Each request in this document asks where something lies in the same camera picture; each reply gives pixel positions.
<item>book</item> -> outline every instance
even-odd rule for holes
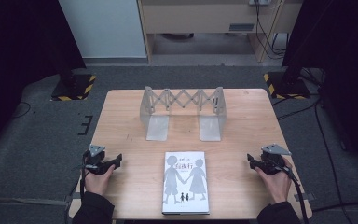
[[[162,214],[209,214],[205,153],[165,152]]]

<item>white wall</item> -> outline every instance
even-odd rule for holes
[[[83,58],[146,58],[136,0],[59,0]]]

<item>wooden table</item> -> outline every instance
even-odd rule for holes
[[[267,92],[224,89],[227,121],[220,142],[201,142],[197,112],[191,115],[187,109],[185,113],[172,113],[167,141],[146,141],[145,127],[139,118],[143,93],[143,90],[108,92],[92,139],[92,144],[106,146],[107,160],[119,153],[123,155],[121,167],[114,171],[106,193],[106,198],[116,206],[113,218],[255,219],[269,204],[270,197],[261,178],[249,168],[246,154],[259,160],[262,146],[277,143],[287,148]],[[186,150],[205,151],[211,214],[164,216],[161,214],[164,153]],[[293,170],[298,177],[295,166]],[[301,217],[295,194],[292,184],[289,202]],[[305,204],[310,217],[310,205],[308,201]],[[73,199],[70,217],[80,205],[79,199]]]

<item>black cable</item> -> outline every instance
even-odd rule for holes
[[[75,189],[76,189],[76,186],[77,186],[77,182],[78,180],[76,181],[76,183],[74,184],[74,186],[71,188],[71,191],[69,192],[69,196],[72,196],[75,192]],[[64,214],[63,214],[63,218],[65,220],[65,224],[68,223],[68,217],[69,217],[69,208],[70,208],[70,204],[71,203],[68,203],[65,207],[65,211],[64,211]]]
[[[272,50],[278,50],[278,51],[281,51],[279,54],[284,54],[286,52],[286,49],[275,49],[275,47],[274,47],[277,37],[278,37],[278,34],[275,34],[274,38],[272,40],[272,45],[271,45]]]
[[[321,82],[324,83],[324,79],[325,79],[326,72],[325,72],[322,68],[319,68],[319,70],[322,72]]]
[[[297,195],[298,195],[298,200],[300,202],[301,213],[302,213],[304,223],[309,224],[308,217],[307,217],[307,210],[305,209],[304,198],[302,196],[301,188],[300,188],[300,185],[298,184],[298,180],[295,177],[295,174],[293,174],[292,168],[289,168],[287,166],[282,167],[282,166],[280,166],[280,164],[278,164],[274,160],[269,160],[269,161],[271,163],[273,163],[275,166],[279,167],[281,169],[281,171],[285,172],[289,176],[289,178],[293,181],[293,183],[295,183],[295,187],[296,187],[296,191],[297,191]]]
[[[289,38],[290,38],[290,33],[286,34],[286,49],[287,47],[289,47]]]
[[[23,199],[23,198],[0,198],[0,203],[22,203],[31,205],[64,206],[65,202],[50,199]]]
[[[80,179],[80,199],[83,201],[83,197],[84,197],[84,188],[86,187],[86,176],[90,173],[90,171],[88,171],[86,173],[86,160],[87,160],[87,153],[88,151],[86,150],[83,153],[83,159],[82,159],[82,168],[81,168],[81,179]]]
[[[288,99],[290,99],[290,98],[284,98],[284,99],[282,99],[282,100],[280,100],[280,101],[278,101],[278,102],[272,104],[272,106],[275,106],[275,105],[277,105],[277,104],[280,104],[281,102],[286,101],[286,100],[288,100]]]
[[[333,159],[332,159],[331,153],[330,153],[330,149],[329,149],[329,147],[327,145],[327,142],[326,142],[326,139],[325,139],[325,136],[324,136],[324,130],[322,129],[321,122],[319,121],[318,106],[317,106],[318,104],[319,104],[319,100],[316,102],[316,104],[314,104],[315,117],[316,117],[316,121],[318,123],[319,131],[321,132],[321,135],[322,135],[322,139],[324,140],[324,146],[326,148],[328,158],[330,160],[331,169],[332,169],[332,172],[333,172],[333,177],[334,177],[334,181],[335,181],[335,184],[336,184],[337,196],[338,196],[338,199],[339,199],[339,204],[340,204],[340,207],[342,209],[342,212],[345,215],[345,218],[349,221],[349,223],[352,224],[351,219],[348,216],[347,210],[345,209],[345,205],[343,205],[343,202],[342,202],[341,191],[339,189],[338,180],[337,180],[336,168],[334,166]]]
[[[26,103],[26,102],[23,102],[23,101],[21,101],[20,104],[28,105],[28,109],[27,109],[27,111],[25,111],[25,112],[22,113],[21,115],[12,117],[13,119],[21,118],[22,116],[28,114],[28,112],[30,112],[30,110],[31,110],[31,105],[30,105],[30,104],[28,104],[28,103]]]
[[[293,116],[293,115],[295,115],[295,114],[298,114],[298,113],[300,113],[300,112],[303,112],[303,111],[306,111],[306,110],[308,110],[308,109],[310,109],[310,108],[313,108],[316,104],[318,104],[318,102],[319,102],[320,100],[321,100],[321,98],[319,97],[319,99],[318,99],[316,102],[314,102],[312,105],[309,105],[309,106],[305,107],[304,109],[300,109],[300,110],[297,110],[297,111],[295,111],[295,112],[291,112],[291,113],[289,113],[289,114],[282,115],[282,116],[280,116],[280,117],[277,117],[277,119],[278,119],[278,120],[286,119],[286,118],[288,118],[288,117],[290,117],[290,116]]]
[[[342,205],[344,205],[344,206],[355,206],[355,205],[358,205],[358,202],[354,202],[354,203],[339,203],[339,204],[329,205],[329,206],[326,206],[326,207],[312,209],[312,212],[313,213],[322,212],[324,210],[329,210],[329,209],[341,207]]]
[[[319,88],[322,86],[323,84],[322,81],[318,80],[308,68],[302,68],[302,70],[304,70],[310,76],[310,79],[308,79],[308,81],[312,82],[314,85],[318,86]]]
[[[260,23],[260,19],[259,19],[259,15],[260,15],[260,3],[258,2],[258,0],[255,0],[255,11],[256,11],[256,25],[255,25],[255,36],[257,37],[257,40],[258,42],[260,43],[260,45],[263,47],[264,51],[266,52],[267,56],[270,58],[270,59],[273,59],[273,60],[279,60],[279,59],[282,59],[283,57],[279,57],[279,58],[273,58],[269,55],[268,51],[267,51],[267,48],[266,46],[261,42],[260,38],[258,37],[258,26],[260,26],[264,36],[266,37],[267,39],[267,43],[268,43],[268,46],[271,48],[272,52],[276,55],[279,55],[279,56],[282,56],[280,55],[279,53],[276,53],[273,48],[271,47],[270,43],[269,43],[269,38],[267,37],[267,34],[266,32],[264,31],[263,29],[263,26],[261,25]]]

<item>human hand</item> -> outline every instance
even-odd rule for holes
[[[292,164],[286,158],[283,159],[285,165],[292,168]],[[261,179],[263,179],[263,182],[272,197],[272,204],[286,202],[290,185],[292,184],[292,180],[289,176],[283,171],[280,171],[275,175],[266,175],[259,167],[255,167],[255,170],[260,175]]]
[[[85,178],[86,191],[103,196],[106,193],[109,177],[113,173],[115,165],[111,165],[103,175],[95,175],[88,171]]]

